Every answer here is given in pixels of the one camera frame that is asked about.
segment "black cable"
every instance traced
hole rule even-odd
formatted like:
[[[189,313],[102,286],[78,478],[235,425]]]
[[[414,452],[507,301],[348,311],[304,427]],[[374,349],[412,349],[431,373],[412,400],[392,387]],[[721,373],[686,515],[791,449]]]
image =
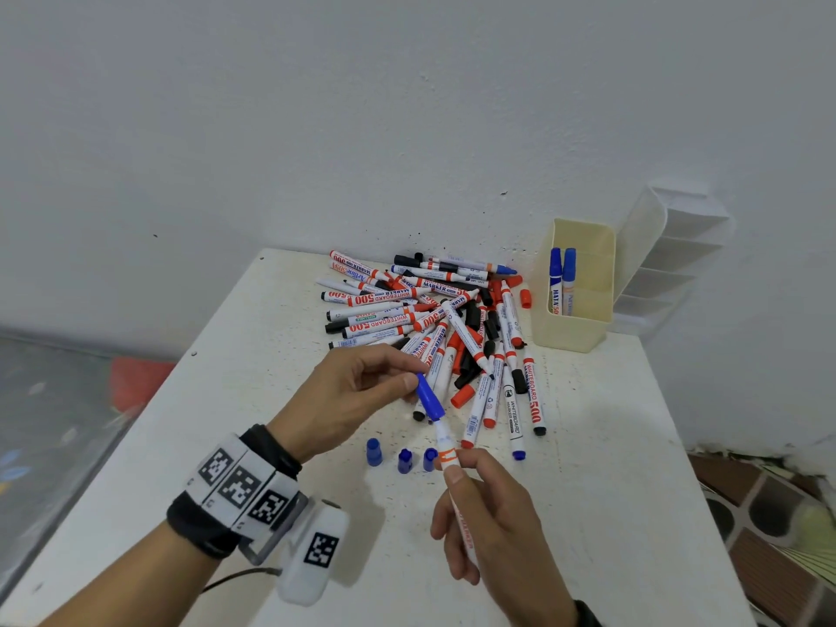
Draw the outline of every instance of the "black cable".
[[[219,581],[215,581],[214,583],[210,583],[205,588],[203,588],[203,591],[201,591],[201,593],[208,592],[209,590],[213,590],[214,588],[216,588],[221,583],[225,583],[226,581],[232,581],[233,579],[237,579],[239,576],[244,576],[244,574],[258,574],[258,573],[272,574],[273,576],[281,576],[282,575],[282,569],[281,568],[250,568],[250,569],[247,569],[247,570],[241,570],[241,572],[235,572],[235,574],[230,574],[229,576],[225,576],[223,579],[221,579]]]

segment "wall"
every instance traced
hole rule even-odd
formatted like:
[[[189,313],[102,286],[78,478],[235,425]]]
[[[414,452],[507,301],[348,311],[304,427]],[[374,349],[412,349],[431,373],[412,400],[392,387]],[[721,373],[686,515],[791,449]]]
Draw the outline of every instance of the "wall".
[[[648,345],[683,438],[819,465],[834,18],[836,0],[8,0],[0,325],[178,355],[260,246],[524,264],[549,216],[617,224],[674,175],[739,220]]]

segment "tabletop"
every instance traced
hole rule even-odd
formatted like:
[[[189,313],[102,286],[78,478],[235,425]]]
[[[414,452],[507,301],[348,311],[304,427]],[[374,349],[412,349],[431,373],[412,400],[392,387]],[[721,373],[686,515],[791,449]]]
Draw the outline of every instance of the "tabletop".
[[[161,521],[226,433],[268,421],[287,402],[328,352],[324,315],[334,305],[319,299],[314,279],[335,274],[327,256],[256,256],[0,608],[0,624],[45,618]],[[530,335],[528,311],[519,314]],[[530,352],[548,433],[533,435],[523,398],[526,460],[511,458],[501,425],[482,429],[477,444],[528,488],[573,596],[611,625],[752,625],[639,339],[608,334],[590,354]],[[455,435],[468,408],[450,407]],[[376,467],[365,461],[371,436],[384,452]],[[450,577],[430,537],[441,474],[420,463],[407,475],[396,470],[401,448],[423,453],[434,442],[432,428],[399,401],[304,467],[303,491],[351,515],[316,605],[286,604],[274,578],[253,574],[202,596],[184,625],[507,624],[483,585]],[[215,578],[247,566],[235,554]]]

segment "yellow plastic container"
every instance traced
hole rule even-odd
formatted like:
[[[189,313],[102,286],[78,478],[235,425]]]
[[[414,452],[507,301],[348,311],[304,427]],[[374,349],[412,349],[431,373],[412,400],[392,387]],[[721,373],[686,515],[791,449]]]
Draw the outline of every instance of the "yellow plastic container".
[[[549,257],[552,248],[578,252],[573,315],[549,311]],[[607,336],[613,320],[615,231],[603,224],[556,218],[534,264],[530,282],[534,343],[544,347],[590,352]]]

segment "wrist-mounted device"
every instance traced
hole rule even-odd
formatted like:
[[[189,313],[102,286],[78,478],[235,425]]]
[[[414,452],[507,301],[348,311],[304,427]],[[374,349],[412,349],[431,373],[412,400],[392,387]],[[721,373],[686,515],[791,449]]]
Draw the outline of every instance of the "wrist-mounted device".
[[[328,583],[349,515],[299,490],[300,465],[263,425],[230,434],[196,467],[169,506],[174,531],[205,554],[224,559],[237,547],[261,565],[287,537],[278,595],[310,605]]]

